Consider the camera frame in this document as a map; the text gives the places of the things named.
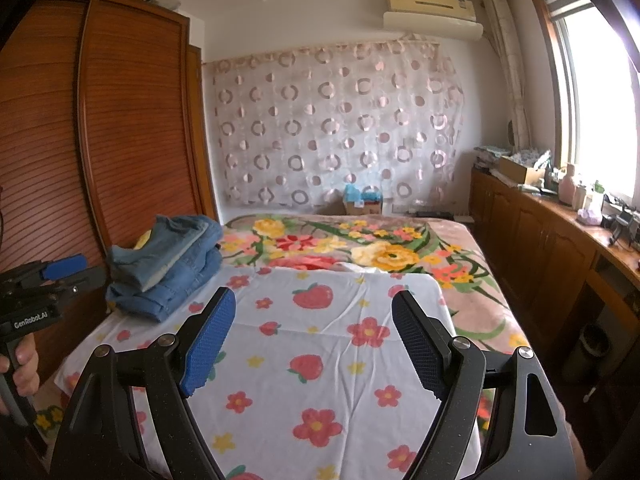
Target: white wall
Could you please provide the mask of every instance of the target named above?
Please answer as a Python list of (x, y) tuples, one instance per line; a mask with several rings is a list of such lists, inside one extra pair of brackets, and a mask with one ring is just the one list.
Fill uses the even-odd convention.
[(532, 0), (507, 0), (516, 23), (525, 71), (525, 108), (531, 143), (551, 150), (556, 143), (556, 108), (545, 38)]
[[(206, 21), (206, 58), (217, 60), (297, 46), (342, 41), (386, 40), (400, 34), (382, 28), (386, 0), (268, 0), (256, 6), (230, 10)], [(464, 129), (458, 145), (458, 165), (453, 194), (457, 212), (467, 209), (469, 178), (474, 154), (480, 144), (506, 143), (507, 98), (500, 61), (485, 38), (469, 43), (442, 40), (465, 92)], [(207, 127), (214, 124), (207, 118)], [(226, 222), (248, 207), (225, 204), (223, 170), (212, 146), (216, 165), (214, 180), (220, 219)]]

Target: white bedsheet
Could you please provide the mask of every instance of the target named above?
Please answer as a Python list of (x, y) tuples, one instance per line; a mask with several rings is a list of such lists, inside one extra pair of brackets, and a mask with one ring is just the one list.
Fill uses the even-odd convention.
[[(165, 322), (111, 314), (65, 361), (70, 394), (94, 348), (116, 351), (175, 333), (219, 286), (235, 291), (235, 321), (211, 380), (189, 405), (225, 475), (236, 480), (401, 479), (439, 406), (423, 389), (391, 317), (411, 290), (428, 316), (453, 324), (430, 276), (223, 266)], [(169, 476), (144, 390), (134, 391), (154, 468)], [(480, 455), (474, 431), (459, 478)]]

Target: hand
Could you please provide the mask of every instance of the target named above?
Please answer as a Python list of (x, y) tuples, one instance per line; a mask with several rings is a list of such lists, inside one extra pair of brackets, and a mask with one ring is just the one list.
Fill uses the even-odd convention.
[[(33, 334), (22, 338), (15, 349), (15, 356), (20, 363), (20, 367), (14, 372), (14, 383), (18, 389), (18, 394), (23, 397), (33, 395), (40, 386), (38, 353), (36, 352), (36, 341)], [(8, 369), (9, 359), (0, 355), (0, 374), (4, 374)], [(0, 399), (0, 413), (3, 415), (9, 414), (2, 399)]]

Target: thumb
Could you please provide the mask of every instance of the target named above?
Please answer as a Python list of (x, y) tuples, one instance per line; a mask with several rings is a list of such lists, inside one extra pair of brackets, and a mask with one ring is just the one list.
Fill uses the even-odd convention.
[(9, 370), (9, 359), (0, 355), (0, 374), (4, 374)]

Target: denim clothing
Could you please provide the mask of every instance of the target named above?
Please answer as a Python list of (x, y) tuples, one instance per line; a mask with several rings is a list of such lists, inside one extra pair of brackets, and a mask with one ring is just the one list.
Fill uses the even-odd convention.
[(111, 277), (145, 292), (157, 285), (172, 265), (211, 229), (210, 235), (222, 237), (219, 224), (206, 216), (157, 215), (148, 242), (138, 250), (112, 246), (110, 251)]
[[(138, 286), (130, 283), (114, 282), (107, 288), (106, 300), (112, 301), (117, 307), (126, 312), (139, 314), (156, 321), (164, 321), (191, 294), (209, 281), (218, 272), (222, 264), (222, 255), (216, 247), (217, 241), (222, 237), (222, 227), (205, 216), (191, 218), (205, 222), (207, 229), (191, 243), (182, 256), (166, 271), (159, 283), (146, 291), (142, 291)], [(169, 239), (174, 239), (174, 232), (172, 231), (160, 230), (158, 234), (165, 232), (168, 232)], [(145, 248), (153, 239), (154, 232), (152, 232), (150, 240), (144, 247), (137, 251), (131, 251), (131, 253), (145, 251)], [(140, 270), (142, 274), (149, 274), (146, 272), (146, 263), (149, 262), (151, 266), (155, 266), (152, 258), (159, 258), (166, 263), (167, 258), (164, 257), (164, 254), (161, 252), (156, 253), (156, 247), (161, 246), (161, 244), (152, 246), (153, 249), (149, 250), (148, 254), (144, 254), (140, 262), (133, 258), (134, 254), (127, 254), (127, 256), (130, 256), (132, 264), (139, 263), (140, 266), (136, 269), (136, 272)]]

